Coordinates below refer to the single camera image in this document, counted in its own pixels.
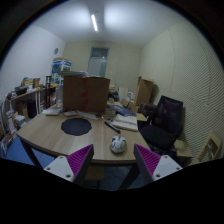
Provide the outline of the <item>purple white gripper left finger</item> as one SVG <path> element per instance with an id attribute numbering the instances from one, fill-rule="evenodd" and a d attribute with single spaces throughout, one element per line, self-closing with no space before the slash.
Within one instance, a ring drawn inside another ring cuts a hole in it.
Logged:
<path id="1" fill-rule="evenodd" d="M 44 170 L 67 181 L 81 185 L 84 182 L 93 155 L 94 147 L 90 144 L 69 156 L 58 156 Z"/>

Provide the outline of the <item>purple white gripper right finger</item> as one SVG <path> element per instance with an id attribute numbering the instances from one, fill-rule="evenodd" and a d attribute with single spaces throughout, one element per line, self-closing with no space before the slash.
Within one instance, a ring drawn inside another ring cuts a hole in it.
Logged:
<path id="1" fill-rule="evenodd" d="M 134 156 L 145 183 L 160 180 L 182 169 L 169 155 L 159 156 L 137 144 L 134 145 Z"/>

